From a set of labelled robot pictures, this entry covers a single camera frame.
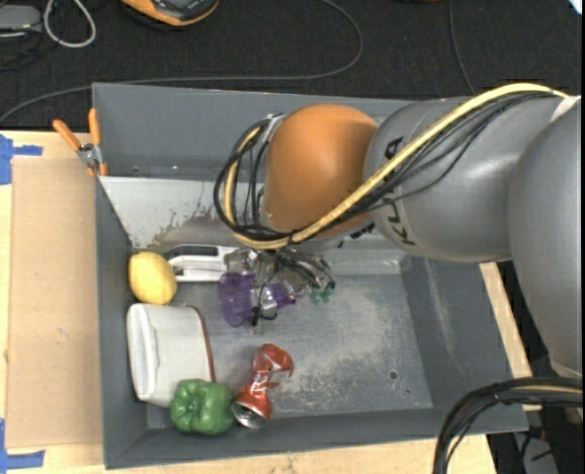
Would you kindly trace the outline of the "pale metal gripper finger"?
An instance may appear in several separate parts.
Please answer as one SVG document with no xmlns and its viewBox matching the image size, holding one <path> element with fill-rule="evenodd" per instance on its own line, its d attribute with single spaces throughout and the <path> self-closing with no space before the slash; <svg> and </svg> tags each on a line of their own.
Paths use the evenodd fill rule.
<svg viewBox="0 0 585 474">
<path fill-rule="evenodd" d="M 251 292 L 251 315 L 248 322 L 247 330 L 250 334 L 259 334 L 261 332 L 261 316 L 262 316 L 262 292 L 258 289 L 253 289 Z"/>
</svg>

